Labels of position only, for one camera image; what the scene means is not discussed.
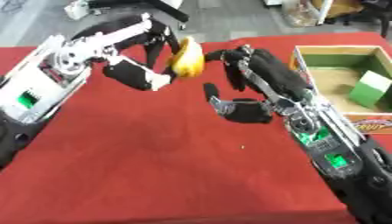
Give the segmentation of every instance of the cable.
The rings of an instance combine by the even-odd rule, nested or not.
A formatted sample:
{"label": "cable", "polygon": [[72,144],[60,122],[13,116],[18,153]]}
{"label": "cable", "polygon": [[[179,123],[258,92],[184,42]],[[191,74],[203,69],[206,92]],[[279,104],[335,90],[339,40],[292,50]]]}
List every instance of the cable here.
{"label": "cable", "polygon": [[0,12],[12,13],[21,10],[27,0],[5,0]]}

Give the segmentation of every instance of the green block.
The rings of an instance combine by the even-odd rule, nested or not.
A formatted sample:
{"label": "green block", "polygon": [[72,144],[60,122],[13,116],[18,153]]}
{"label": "green block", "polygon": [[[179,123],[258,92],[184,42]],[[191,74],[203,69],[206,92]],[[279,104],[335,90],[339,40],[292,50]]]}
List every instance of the green block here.
{"label": "green block", "polygon": [[367,71],[348,98],[364,107],[372,108],[385,95],[391,83],[392,80],[378,73]]}

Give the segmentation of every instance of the floor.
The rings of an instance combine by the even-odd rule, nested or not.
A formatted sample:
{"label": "floor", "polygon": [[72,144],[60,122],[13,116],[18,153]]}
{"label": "floor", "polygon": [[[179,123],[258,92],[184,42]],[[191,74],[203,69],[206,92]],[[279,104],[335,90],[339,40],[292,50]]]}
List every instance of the floor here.
{"label": "floor", "polygon": [[378,32],[380,29],[376,23],[359,22],[351,26],[340,23],[294,28],[286,23],[279,7],[266,9],[262,0],[185,0],[181,10],[191,16],[185,31],[178,30],[173,18],[147,5],[110,10],[100,16],[91,15],[81,21],[73,21],[63,10],[71,0],[19,1],[25,1],[21,10],[0,13],[0,46],[36,46],[51,34],[62,33],[71,37],[101,21],[143,11],[151,12],[172,25],[180,38],[193,35],[199,42],[314,32]]}

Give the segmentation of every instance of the red tabletop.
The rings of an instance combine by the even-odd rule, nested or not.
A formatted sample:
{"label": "red tabletop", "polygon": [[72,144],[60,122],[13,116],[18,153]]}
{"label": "red tabletop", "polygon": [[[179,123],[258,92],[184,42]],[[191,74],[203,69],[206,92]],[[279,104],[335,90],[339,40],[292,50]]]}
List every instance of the red tabletop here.
{"label": "red tabletop", "polygon": [[[392,54],[369,32],[242,38],[204,48],[243,44],[267,48],[285,62],[296,45],[377,45]],[[0,72],[31,49],[0,48]],[[143,56],[140,49],[128,54]],[[218,62],[201,77],[159,92],[130,89],[96,67],[87,85],[0,173],[0,223],[353,223],[281,118],[270,125],[227,122],[205,101],[207,81],[226,99],[257,97],[231,90]],[[376,139],[392,148],[390,136]]]}

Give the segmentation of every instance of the open box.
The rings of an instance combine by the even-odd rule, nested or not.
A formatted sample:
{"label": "open box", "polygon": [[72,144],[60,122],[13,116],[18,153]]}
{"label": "open box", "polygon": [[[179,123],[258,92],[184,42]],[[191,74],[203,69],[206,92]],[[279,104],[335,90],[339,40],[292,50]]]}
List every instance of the open box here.
{"label": "open box", "polygon": [[304,45],[296,46],[290,68],[309,74],[316,89],[363,133],[392,134],[392,87],[374,108],[348,99],[369,70],[392,79],[391,62],[377,45]]}

